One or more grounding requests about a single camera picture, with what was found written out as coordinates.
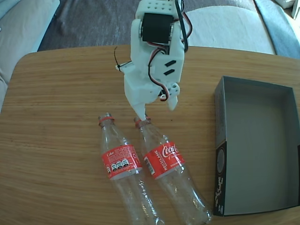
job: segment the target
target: wooden tabletop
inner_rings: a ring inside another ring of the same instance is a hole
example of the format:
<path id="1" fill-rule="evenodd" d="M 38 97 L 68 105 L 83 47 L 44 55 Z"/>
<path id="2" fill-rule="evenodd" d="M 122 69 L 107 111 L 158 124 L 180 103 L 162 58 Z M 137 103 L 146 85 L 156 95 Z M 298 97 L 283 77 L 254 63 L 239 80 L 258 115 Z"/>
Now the wooden tabletop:
<path id="1" fill-rule="evenodd" d="M 98 115 L 110 112 L 139 152 L 134 111 L 114 69 L 114 46 L 32 53 L 17 64 L 0 115 L 0 224 L 126 225 L 122 203 L 99 152 Z M 119 62 L 129 60 L 119 46 Z M 279 56 L 191 47 L 179 103 L 147 106 L 152 122 L 179 147 L 194 181 L 213 204 L 214 90 L 222 75 L 294 87 L 300 112 L 300 61 Z M 147 181 L 165 217 L 178 220 L 168 199 Z M 213 225 L 300 224 L 300 208 L 256 215 L 214 217 Z"/>

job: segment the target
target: clear plastic bottle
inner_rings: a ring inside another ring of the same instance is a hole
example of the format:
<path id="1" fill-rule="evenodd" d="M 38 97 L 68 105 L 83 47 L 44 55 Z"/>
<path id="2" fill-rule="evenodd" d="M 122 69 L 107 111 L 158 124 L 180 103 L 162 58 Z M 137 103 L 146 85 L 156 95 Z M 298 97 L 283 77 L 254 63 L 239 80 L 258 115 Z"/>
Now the clear plastic bottle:
<path id="1" fill-rule="evenodd" d="M 166 135 L 151 124 L 150 118 L 135 118 L 141 133 L 141 152 L 153 178 L 171 200 L 176 214 L 185 225 L 201 225 L 211 221 L 212 214 L 197 190 L 182 155 Z"/>
<path id="2" fill-rule="evenodd" d="M 99 117 L 102 128 L 102 160 L 108 177 L 119 192 L 131 225 L 164 225 L 144 182 L 134 147 L 115 126 L 111 114 Z"/>

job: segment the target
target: red label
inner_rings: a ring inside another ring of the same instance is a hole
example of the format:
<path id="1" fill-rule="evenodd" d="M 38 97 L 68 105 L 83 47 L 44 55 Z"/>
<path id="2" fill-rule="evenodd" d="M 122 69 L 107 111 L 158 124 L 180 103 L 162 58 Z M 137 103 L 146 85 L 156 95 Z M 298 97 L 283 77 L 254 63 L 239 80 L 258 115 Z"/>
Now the red label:
<path id="1" fill-rule="evenodd" d="M 155 179 L 174 167 L 185 163 L 173 142 L 165 143 L 148 152 L 144 157 L 144 161 Z"/>
<path id="2" fill-rule="evenodd" d="M 107 151 L 102 155 L 102 161 L 107 169 L 108 178 L 142 167 L 135 148 L 131 144 L 122 145 Z"/>

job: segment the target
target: plastic bottle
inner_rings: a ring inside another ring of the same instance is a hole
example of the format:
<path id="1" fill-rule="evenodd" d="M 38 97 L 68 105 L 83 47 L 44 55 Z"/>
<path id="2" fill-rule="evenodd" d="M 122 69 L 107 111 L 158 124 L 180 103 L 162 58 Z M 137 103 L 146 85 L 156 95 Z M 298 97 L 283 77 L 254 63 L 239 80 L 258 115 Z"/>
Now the plastic bottle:
<path id="1" fill-rule="evenodd" d="M 212 214 L 197 190 L 182 155 L 166 135 L 151 124 L 150 118 L 135 118 L 141 133 L 141 152 L 151 175 L 171 200 L 182 224 L 201 225 L 211 221 Z"/>
<path id="2" fill-rule="evenodd" d="M 164 225 L 144 182 L 141 163 L 133 145 L 107 113 L 99 117 L 102 127 L 102 160 L 108 177 L 119 192 L 132 225 Z"/>

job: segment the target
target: cardboard box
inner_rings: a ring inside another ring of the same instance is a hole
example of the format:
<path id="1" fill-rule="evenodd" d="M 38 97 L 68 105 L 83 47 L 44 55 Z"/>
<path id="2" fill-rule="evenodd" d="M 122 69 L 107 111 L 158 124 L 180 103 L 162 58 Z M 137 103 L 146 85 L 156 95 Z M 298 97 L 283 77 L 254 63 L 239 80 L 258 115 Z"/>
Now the cardboard box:
<path id="1" fill-rule="evenodd" d="M 300 205 L 300 126 L 293 89 L 224 76 L 215 101 L 214 215 Z"/>

